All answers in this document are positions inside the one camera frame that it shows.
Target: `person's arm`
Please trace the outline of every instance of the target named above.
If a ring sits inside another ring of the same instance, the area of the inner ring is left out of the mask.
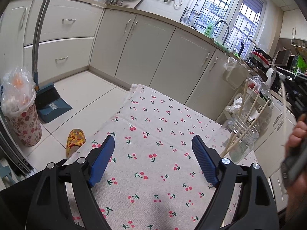
[[[307,125],[305,123],[306,115],[302,115],[296,126],[293,129],[292,134],[285,145],[286,156],[290,148],[297,147],[303,138],[307,137]],[[299,208],[304,197],[307,196],[307,170],[305,170],[296,180],[296,182],[287,189],[288,192],[288,205],[286,209],[286,221],[289,221]]]

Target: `cherry print tablecloth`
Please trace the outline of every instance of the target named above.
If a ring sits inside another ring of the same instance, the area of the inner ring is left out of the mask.
[[[215,189],[202,174],[191,140],[200,135],[206,143],[219,128],[216,122],[158,91],[132,85],[123,107],[93,136],[86,136],[86,143],[67,164],[86,157],[112,135],[114,153],[101,182],[92,189],[110,227],[194,229]],[[222,147],[214,147],[222,152]],[[252,152],[242,164],[250,166],[255,161]],[[237,185],[226,223],[234,214],[239,190]],[[74,220],[83,225],[70,185],[67,192]]]

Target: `chrome faucet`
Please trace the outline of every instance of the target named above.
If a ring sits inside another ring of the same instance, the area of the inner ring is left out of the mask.
[[[220,21],[218,21],[217,23],[215,23],[215,27],[217,26],[217,24],[219,24],[220,22],[224,22],[225,24],[226,24],[226,26],[227,26],[227,34],[226,34],[226,37],[225,37],[225,39],[223,40],[223,45],[225,44],[225,42],[226,42],[226,40],[227,40],[227,38],[228,38],[228,35],[229,35],[229,26],[228,26],[228,24],[227,24],[227,22],[225,22],[225,21],[223,21],[223,20],[220,20]]]

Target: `hanging trash bin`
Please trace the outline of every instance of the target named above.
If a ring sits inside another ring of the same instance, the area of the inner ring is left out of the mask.
[[[41,139],[42,130],[35,106],[36,93],[32,75],[17,67],[2,79],[1,110],[21,142],[31,147]]]

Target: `metal screw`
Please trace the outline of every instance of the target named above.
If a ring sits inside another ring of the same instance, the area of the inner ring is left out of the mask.
[[[48,169],[52,169],[54,167],[54,163],[49,163],[48,165],[47,165],[47,168]]]
[[[79,163],[79,164],[85,163],[85,158],[84,158],[84,157],[80,157],[80,158],[77,160],[77,163]]]
[[[257,163],[253,163],[253,168],[254,168],[254,169],[259,169],[259,168],[260,168],[260,165],[257,164]]]
[[[223,158],[222,163],[223,164],[230,164],[230,160],[228,158]]]

